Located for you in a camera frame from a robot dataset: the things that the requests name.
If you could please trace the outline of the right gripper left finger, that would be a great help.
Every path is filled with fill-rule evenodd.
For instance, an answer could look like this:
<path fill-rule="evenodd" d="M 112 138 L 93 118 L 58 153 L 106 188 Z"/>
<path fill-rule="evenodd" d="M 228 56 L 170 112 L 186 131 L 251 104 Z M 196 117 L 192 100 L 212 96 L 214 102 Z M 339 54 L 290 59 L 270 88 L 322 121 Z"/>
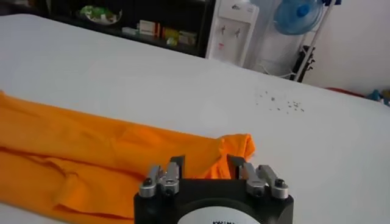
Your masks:
<path fill-rule="evenodd" d="M 142 182 L 138 195 L 142 198 L 152 198 L 160 192 L 166 197 L 179 193 L 179 182 L 184 174 L 185 156 L 173 156 L 166 168 L 153 166 Z"/>

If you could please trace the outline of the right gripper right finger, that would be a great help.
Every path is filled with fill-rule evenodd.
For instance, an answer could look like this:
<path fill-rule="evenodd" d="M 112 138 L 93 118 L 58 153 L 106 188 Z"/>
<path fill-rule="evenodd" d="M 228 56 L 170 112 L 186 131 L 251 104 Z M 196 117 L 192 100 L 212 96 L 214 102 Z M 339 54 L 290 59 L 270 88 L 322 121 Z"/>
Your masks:
<path fill-rule="evenodd" d="M 279 178 L 269 165 L 257 168 L 243 157 L 227 155 L 227 163 L 232 179 L 244 180 L 246 192 L 254 197 L 271 196 L 278 200 L 289 197 L 289 187 Z"/>

